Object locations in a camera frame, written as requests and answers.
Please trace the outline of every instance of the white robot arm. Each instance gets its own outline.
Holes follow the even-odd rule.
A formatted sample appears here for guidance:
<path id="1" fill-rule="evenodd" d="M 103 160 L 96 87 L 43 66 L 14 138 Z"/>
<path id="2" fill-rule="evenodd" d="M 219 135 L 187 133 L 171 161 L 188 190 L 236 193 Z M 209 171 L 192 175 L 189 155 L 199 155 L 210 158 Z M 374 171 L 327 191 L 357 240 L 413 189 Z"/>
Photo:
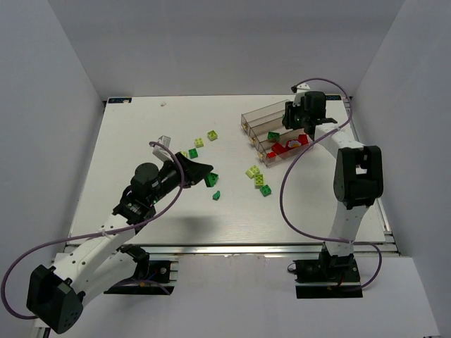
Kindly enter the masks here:
<path id="1" fill-rule="evenodd" d="M 203 180 L 211 165 L 195 163 L 177 153 L 185 176 L 184 188 Z M 50 268 L 38 266 L 31 274 L 27 308 L 52 330 L 61 334 L 81 316 L 84 306 L 93 298 L 126 280 L 147 280 L 153 273 L 149 254 L 129 244 L 156 214 L 155 204 L 181 184 L 178 166 L 165 159 L 159 170 L 153 163 L 143 163 L 135 171 L 113 213 L 99 228 L 102 236 L 85 240 L 72 253 Z"/>
<path id="2" fill-rule="evenodd" d="M 285 104 L 283 125 L 304 129 L 312 139 L 336 159 L 333 190 L 337 198 L 335 219 L 329 238 L 317 261 L 297 263 L 298 280 L 329 282 L 340 280 L 350 269 L 357 270 L 353 242 L 368 208 L 383 193 L 382 155 L 377 146 L 366 146 L 339 130 L 339 124 L 326 118 L 326 95 L 301 92 Z M 323 138 L 333 130 L 338 130 Z"/>

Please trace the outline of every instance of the clear plastic container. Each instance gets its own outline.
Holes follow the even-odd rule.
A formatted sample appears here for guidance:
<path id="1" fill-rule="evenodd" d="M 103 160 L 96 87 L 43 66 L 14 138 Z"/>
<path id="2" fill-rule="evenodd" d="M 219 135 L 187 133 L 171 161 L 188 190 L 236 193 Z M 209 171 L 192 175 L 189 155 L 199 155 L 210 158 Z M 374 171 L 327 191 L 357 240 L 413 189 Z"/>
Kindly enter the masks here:
<path id="1" fill-rule="evenodd" d="M 277 132 L 280 134 L 278 143 L 284 148 L 288 141 L 298 139 L 303 130 L 286 130 L 282 125 L 283 114 L 285 113 L 285 102 L 288 100 L 271 104 L 270 106 L 250 111 L 241 115 L 241 126 L 249 136 L 251 144 L 257 150 L 260 160 L 270 166 L 301 152 L 306 145 L 299 146 L 281 154 L 273 155 L 271 147 L 275 144 L 268 140 L 268 132 Z"/>

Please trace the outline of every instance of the white tabletop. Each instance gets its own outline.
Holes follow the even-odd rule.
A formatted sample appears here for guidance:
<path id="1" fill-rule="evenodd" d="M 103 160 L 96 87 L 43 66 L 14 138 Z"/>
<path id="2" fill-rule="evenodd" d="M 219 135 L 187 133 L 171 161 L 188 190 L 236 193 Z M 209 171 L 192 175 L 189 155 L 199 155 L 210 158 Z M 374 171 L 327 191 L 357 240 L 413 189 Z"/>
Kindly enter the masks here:
<path id="1" fill-rule="evenodd" d="M 174 152 L 194 148 L 201 137 L 195 161 L 212 164 L 219 180 L 214 188 L 203 182 L 186 189 L 167 214 L 149 224 L 130 242 L 136 244 L 287 244 L 312 240 L 293 232 L 278 206 L 280 183 L 290 159 L 266 168 L 241 128 L 241 114 L 293 95 L 135 97 L 129 104 L 107 104 L 71 234 L 96 231 L 105 221 L 136 167 L 161 162 L 148 143 L 161 135 L 171 137 Z M 328 117 L 346 119 L 341 101 L 327 102 Z M 210 142 L 207 132 L 218 139 Z M 349 127 L 345 131 L 352 135 Z M 263 197 L 245 172 L 260 167 L 272 195 Z M 289 219 L 305 232 L 327 236 L 335 215 L 333 194 L 335 159 L 316 145 L 293 169 L 285 189 Z M 216 190 L 218 201 L 212 200 Z M 156 205 L 157 212 L 174 197 L 170 193 Z M 384 242 L 383 220 L 372 206 L 362 221 L 357 240 Z"/>

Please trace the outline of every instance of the yellow lego brick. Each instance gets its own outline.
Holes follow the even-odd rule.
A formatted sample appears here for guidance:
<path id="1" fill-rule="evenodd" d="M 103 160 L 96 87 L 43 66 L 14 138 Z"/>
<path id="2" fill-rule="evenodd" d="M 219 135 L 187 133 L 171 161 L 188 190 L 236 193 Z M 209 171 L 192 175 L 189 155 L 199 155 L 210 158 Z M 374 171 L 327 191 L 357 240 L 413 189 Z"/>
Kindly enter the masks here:
<path id="1" fill-rule="evenodd" d="M 208 136 L 210 141 L 214 141 L 215 139 L 218 138 L 218 134 L 216 134 L 216 132 L 214 130 L 207 132 L 206 135 Z"/>
<path id="2" fill-rule="evenodd" d="M 248 178 L 254 178 L 254 176 L 259 173 L 260 173 L 259 167 L 253 165 L 251 168 L 247 170 L 246 175 L 248 176 Z"/>
<path id="3" fill-rule="evenodd" d="M 260 189 L 264 185 L 263 174 L 255 174 L 255 187 Z"/>
<path id="4" fill-rule="evenodd" d="M 194 144 L 196 145 L 196 148 L 200 148 L 201 146 L 204 146 L 204 141 L 202 141 L 202 139 L 195 139 Z"/>

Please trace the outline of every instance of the green lego brick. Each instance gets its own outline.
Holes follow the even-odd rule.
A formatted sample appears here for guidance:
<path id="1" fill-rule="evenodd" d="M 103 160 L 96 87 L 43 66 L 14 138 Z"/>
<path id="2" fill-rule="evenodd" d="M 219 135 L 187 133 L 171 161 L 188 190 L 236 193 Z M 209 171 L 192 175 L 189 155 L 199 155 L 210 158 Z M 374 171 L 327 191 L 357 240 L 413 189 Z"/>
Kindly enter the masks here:
<path id="1" fill-rule="evenodd" d="M 209 173 L 205 178 L 205 185 L 208 188 L 214 187 L 214 185 L 218 182 L 219 175 L 215 173 Z"/>
<path id="2" fill-rule="evenodd" d="M 271 195 L 271 188 L 268 185 L 264 185 L 260 188 L 261 194 L 266 197 L 268 195 Z"/>
<path id="3" fill-rule="evenodd" d="M 216 134 L 216 132 L 214 130 L 207 132 L 206 135 L 208 136 L 210 141 L 214 141 L 215 139 L 218 138 L 218 134 Z"/>
<path id="4" fill-rule="evenodd" d="M 204 141 L 202 141 L 202 139 L 195 139 L 194 144 L 196 145 L 196 148 L 200 148 L 201 146 L 204 146 Z"/>
<path id="5" fill-rule="evenodd" d="M 255 174 L 254 177 L 255 177 L 255 187 L 256 188 L 260 188 L 265 185 L 264 180 L 263 180 L 263 174 Z"/>
<path id="6" fill-rule="evenodd" d="M 221 197 L 221 193 L 220 193 L 219 190 L 218 190 L 216 193 L 213 194 L 213 199 L 214 199 L 215 201 L 218 201 L 218 200 L 219 200 L 219 197 Z"/>
<path id="7" fill-rule="evenodd" d="M 268 141 L 279 142 L 280 134 L 278 132 L 268 132 Z"/>
<path id="8" fill-rule="evenodd" d="M 188 150 L 188 153 L 190 154 L 190 158 L 199 157 L 199 155 L 197 154 L 197 150 L 196 149 L 190 149 L 190 150 Z"/>
<path id="9" fill-rule="evenodd" d="M 246 175 L 248 176 L 248 178 L 254 178 L 254 176 L 259 173 L 260 173 L 259 167 L 253 165 L 251 168 L 247 170 Z"/>

